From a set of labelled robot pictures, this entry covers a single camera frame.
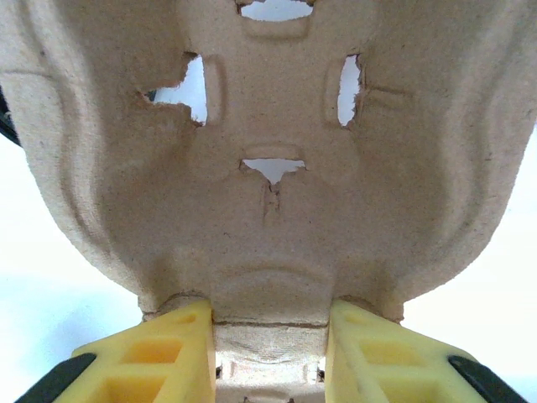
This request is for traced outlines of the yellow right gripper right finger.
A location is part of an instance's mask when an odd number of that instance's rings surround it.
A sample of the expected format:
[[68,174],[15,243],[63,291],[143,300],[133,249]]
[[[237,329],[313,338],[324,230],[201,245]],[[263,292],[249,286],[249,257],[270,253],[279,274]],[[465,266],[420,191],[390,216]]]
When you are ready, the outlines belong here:
[[346,301],[331,307],[328,402],[522,402],[469,353]]

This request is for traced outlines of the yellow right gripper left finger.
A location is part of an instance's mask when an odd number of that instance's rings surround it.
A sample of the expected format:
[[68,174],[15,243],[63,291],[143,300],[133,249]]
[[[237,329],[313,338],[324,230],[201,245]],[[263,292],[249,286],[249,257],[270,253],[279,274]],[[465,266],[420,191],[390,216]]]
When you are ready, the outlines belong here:
[[88,343],[21,402],[213,402],[212,311],[198,301]]

